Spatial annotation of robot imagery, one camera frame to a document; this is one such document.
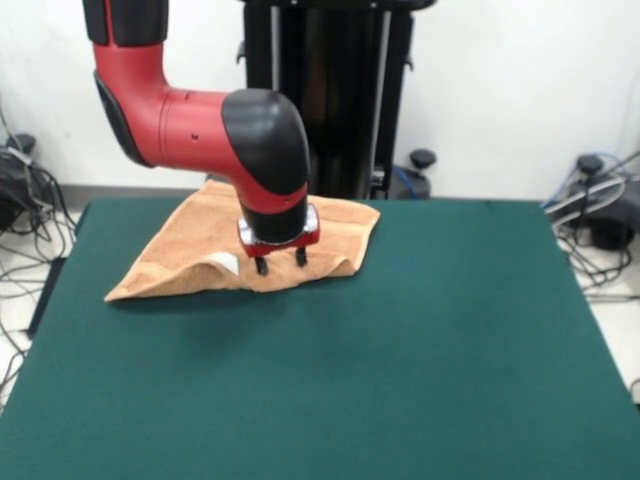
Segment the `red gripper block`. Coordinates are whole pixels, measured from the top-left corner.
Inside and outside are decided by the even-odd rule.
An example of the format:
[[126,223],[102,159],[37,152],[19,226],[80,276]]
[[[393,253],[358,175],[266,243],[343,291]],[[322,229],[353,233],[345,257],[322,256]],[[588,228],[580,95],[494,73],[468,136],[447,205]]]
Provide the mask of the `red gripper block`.
[[269,273],[269,267],[265,256],[279,250],[297,248],[296,263],[301,268],[305,267],[307,265],[306,247],[319,242],[321,228],[318,210],[313,204],[309,204],[302,231],[286,242],[269,243],[259,240],[244,218],[238,220],[237,231],[244,252],[248,257],[254,258],[257,273],[266,276]]

